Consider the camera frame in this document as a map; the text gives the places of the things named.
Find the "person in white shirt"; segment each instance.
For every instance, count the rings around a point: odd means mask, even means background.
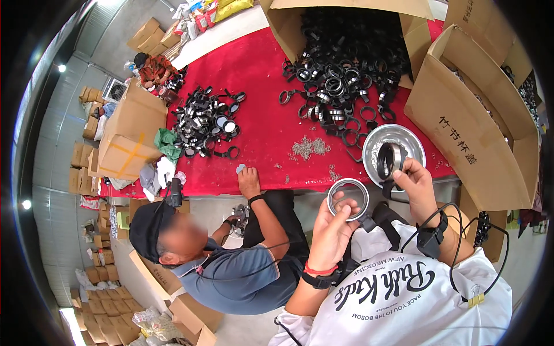
[[[413,219],[423,224],[437,211],[431,175],[414,159],[408,158],[404,168],[409,175],[395,171],[394,181],[408,194]],[[402,253],[390,251],[391,242],[382,228],[367,233],[358,229],[358,222],[346,222],[359,207],[353,199],[337,202],[343,197],[343,192],[333,196],[334,217],[326,200],[321,204],[306,268],[329,272],[341,260],[351,236],[351,256],[361,264],[331,292],[301,279],[275,319],[279,331],[269,346],[467,346],[498,342],[512,315],[510,286],[499,278],[484,300],[471,307],[467,302],[475,302],[474,297],[479,300],[497,275],[482,248],[473,248],[462,239],[453,267],[457,292],[449,271],[459,234],[451,225],[443,233],[438,259],[417,249],[417,237]],[[427,227],[436,228],[439,223],[437,214]],[[416,231],[399,220],[391,224],[401,237],[401,247]]]

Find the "concrete floor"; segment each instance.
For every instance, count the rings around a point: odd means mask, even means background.
[[[444,3],[429,0],[432,12],[436,19],[444,20],[447,6]],[[247,9],[233,16],[214,28],[201,34],[196,40],[187,43],[180,55],[173,60],[177,68],[196,60],[200,56],[238,37],[253,31],[267,27],[267,21],[260,6]],[[440,202],[449,202],[454,196],[457,182],[445,182],[435,185],[435,195]],[[369,186],[371,203],[370,210],[382,199],[380,190],[374,185]],[[317,210],[325,197],[320,193],[306,193],[295,198],[295,211],[299,217],[304,231],[312,229]],[[204,197],[191,199],[191,213],[199,222],[208,229],[211,234],[221,222],[230,214],[232,207],[245,203],[242,197]],[[411,221],[408,205],[391,202],[391,208],[396,210],[408,221]],[[511,246],[506,263],[503,278],[512,286],[514,305],[522,299],[529,284],[533,280],[537,264],[541,258],[545,244],[544,235],[533,235],[531,230],[526,230],[520,239],[517,239],[517,231],[509,231]],[[128,287],[135,299],[143,306],[156,306],[161,311],[168,312],[166,303],[155,296],[147,288],[136,267],[130,261],[128,254],[132,250],[128,241],[114,241],[114,256],[120,274],[121,283]],[[239,247],[241,239],[229,238],[226,247]],[[500,264],[494,264],[497,270]],[[277,328],[273,324],[273,318],[278,310],[257,316],[225,315],[219,329],[217,346],[235,345],[267,345],[269,339],[275,334]]]

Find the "black cap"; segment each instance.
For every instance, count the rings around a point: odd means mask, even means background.
[[[148,58],[148,56],[145,53],[138,53],[135,55],[135,67],[139,70],[142,69],[144,63],[146,62],[146,58]]]
[[[129,225],[131,244],[139,255],[152,263],[160,263],[160,255],[156,251],[158,235],[170,225],[173,214],[173,207],[163,201],[149,203],[137,209]]]

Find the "metal bowl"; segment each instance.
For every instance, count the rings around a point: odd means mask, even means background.
[[[427,164],[425,161],[425,150],[419,139],[414,133],[404,126],[397,124],[385,124],[378,126],[367,135],[366,141],[362,147],[362,161],[367,175],[375,185],[383,188],[382,180],[377,174],[377,154],[383,143],[396,143],[408,152],[408,157],[419,161],[423,167]],[[392,192],[402,192],[397,187]]]

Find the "table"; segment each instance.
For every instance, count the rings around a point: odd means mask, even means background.
[[[435,39],[442,31],[441,22],[430,22],[430,32]],[[182,171],[187,177],[183,194],[187,196],[240,194],[236,168],[241,163],[256,167],[259,172],[262,190],[271,189],[311,189],[323,192],[333,180],[330,176],[330,165],[342,177],[356,178],[362,183],[370,183],[362,163],[356,163],[346,152],[347,147],[338,137],[328,136],[319,124],[302,120],[297,116],[298,108],[304,103],[299,95],[294,95],[287,105],[278,103],[278,96],[283,90],[301,89],[302,83],[294,80],[287,83],[281,75],[281,64],[285,54],[273,37],[270,28],[261,29],[229,42],[206,54],[189,65],[186,84],[179,93],[186,98],[198,85],[206,88],[213,86],[212,93],[223,94],[224,88],[236,94],[244,91],[245,101],[235,118],[240,126],[240,134],[231,143],[221,142],[217,151],[226,151],[230,146],[240,148],[240,155],[235,160],[228,158],[203,158],[196,155],[192,159],[181,158],[176,171]],[[400,88],[391,109],[397,115],[396,123],[407,127],[420,139],[427,157],[427,168],[433,178],[455,174],[448,161],[434,144],[408,119],[403,112],[410,90]],[[377,109],[377,90],[369,90],[370,103]],[[365,105],[358,100],[354,111],[360,119],[359,109]],[[176,105],[169,109],[167,128],[172,128],[176,117],[171,114]],[[384,122],[378,117],[377,122]],[[304,136],[314,140],[320,137],[331,146],[325,155],[312,155],[308,161],[296,156],[298,161],[289,158],[291,146],[300,142]],[[361,150],[351,147],[355,157],[360,157]],[[140,182],[136,181],[120,191],[102,183],[102,196],[112,197],[145,197]]]

